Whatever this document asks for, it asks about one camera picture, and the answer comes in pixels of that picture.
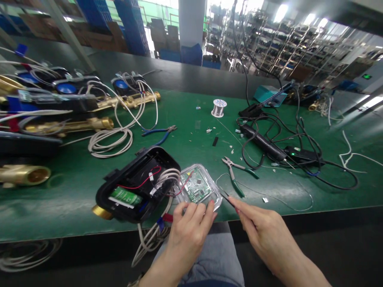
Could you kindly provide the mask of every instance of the green circuit board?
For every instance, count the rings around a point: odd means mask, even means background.
[[[194,203],[203,201],[212,192],[207,179],[198,167],[182,174],[181,183],[185,185],[184,189],[190,201]]]

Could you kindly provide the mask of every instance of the hand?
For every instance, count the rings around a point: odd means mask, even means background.
[[[166,249],[141,279],[140,287],[177,286],[201,253],[216,216],[214,201],[207,208],[186,202],[177,205]]]
[[[273,210],[229,197],[259,257],[286,286],[330,286],[319,268],[295,242],[282,217]]]

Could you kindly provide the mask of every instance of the black power adapter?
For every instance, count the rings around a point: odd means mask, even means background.
[[[318,159],[316,152],[308,151],[306,149],[300,149],[298,147],[286,146],[284,149],[285,153],[289,155],[296,163],[305,163],[308,161],[314,161],[308,165],[318,166]],[[322,158],[319,159],[320,166],[325,165]]]

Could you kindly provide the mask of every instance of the red wire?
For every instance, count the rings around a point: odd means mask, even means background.
[[[179,194],[181,193],[181,191],[184,189],[185,185],[186,185],[187,182],[189,181],[190,177],[192,176],[193,172],[194,172],[194,171],[192,171],[192,172],[189,174],[189,177],[188,177],[188,179],[185,181],[185,183],[184,183],[184,185],[182,186],[181,190],[180,190],[176,195],[173,195],[174,197],[177,196],[177,195],[179,195]]]
[[[155,173],[153,173],[151,176],[153,176],[153,175],[155,175],[155,174],[157,174],[157,173],[159,173],[161,171],[161,167],[153,167],[150,171],[152,171],[155,168],[159,168],[159,170],[156,171]],[[123,185],[117,185],[117,186],[123,187],[125,189],[137,189],[137,188],[140,188],[141,186],[143,186],[144,183],[146,183],[148,181],[148,179],[150,179],[150,176],[147,179],[145,179],[145,181],[143,183],[141,183],[138,187],[126,187],[126,186],[123,186]]]

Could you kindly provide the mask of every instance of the workbench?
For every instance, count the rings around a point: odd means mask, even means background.
[[[244,75],[114,52],[96,52],[92,58],[104,82],[112,79],[117,71],[134,70],[145,73],[152,69],[163,69],[161,72],[147,75],[145,79],[154,91],[157,90],[161,94],[161,101],[158,102],[157,128],[172,125],[178,127],[162,147],[182,168],[200,163],[216,180],[229,171],[221,160],[224,156],[228,156],[237,164],[245,165],[241,160],[241,148],[246,138],[241,138],[235,133],[235,129],[238,128],[235,123],[238,111],[247,106]],[[259,85],[277,86],[277,82],[249,75],[250,98]],[[363,95],[343,93],[336,96],[333,105],[346,110],[362,97]],[[219,120],[210,113],[213,100],[216,98],[227,102],[224,116]],[[282,105],[278,111],[287,126],[294,129],[296,106]],[[328,126],[327,118],[321,117],[320,113],[301,108],[299,115],[305,119],[308,134],[321,145],[326,160],[339,164],[338,155],[348,151],[342,136],[342,130],[345,130],[353,152],[383,162],[383,155],[379,153],[382,144],[379,113],[362,114],[356,111],[342,122],[333,121],[331,128]],[[113,110],[105,110],[100,116],[114,118]],[[118,109],[118,116],[122,124],[132,121],[130,114],[123,109]],[[155,105],[147,104],[140,122],[144,127],[152,127],[154,121]],[[268,121],[260,122],[260,133],[264,134],[270,124]],[[213,130],[209,134],[206,133],[208,128]],[[141,137],[142,131],[138,125],[132,128],[132,132],[133,144],[120,156],[98,159],[89,154],[88,140],[77,142],[63,147],[57,157],[44,161],[43,164],[52,170],[52,176],[47,182],[35,187],[0,189],[0,242],[135,230],[137,228],[135,224],[103,220],[91,211],[95,205],[96,192],[104,182],[103,177],[113,169],[123,168],[135,158],[135,153],[139,149],[149,147],[163,137],[162,133]],[[91,134],[92,132],[72,134],[65,141]],[[219,140],[213,147],[216,136]],[[288,136],[289,133],[284,131],[279,138]],[[298,139],[288,140],[279,146],[285,147],[287,144],[297,146]],[[262,154],[258,147],[249,143],[246,150],[258,162]],[[269,159],[265,160],[264,166],[270,167]],[[351,160],[348,167],[368,172],[357,174],[360,185],[356,190],[341,191],[329,187],[301,170],[262,167],[257,170],[260,177],[258,180],[239,169],[233,168],[233,170],[238,181],[266,194],[261,195],[241,187],[246,196],[243,199],[245,202],[276,210],[281,215],[383,205],[383,195],[380,192],[383,187],[383,178],[380,177],[382,167],[358,156]],[[325,165],[321,176],[337,185],[353,185],[352,177],[336,167]],[[223,175],[217,185],[237,197],[228,175]],[[313,207],[305,212],[295,211],[294,209],[301,210],[310,206],[308,193],[313,198]],[[268,203],[263,201],[263,197],[268,199]],[[279,198],[293,209],[273,197]],[[160,206],[143,224],[144,228],[151,227],[156,222],[165,205],[166,200],[163,206]],[[238,215],[227,202],[223,201],[216,220],[238,220]]]

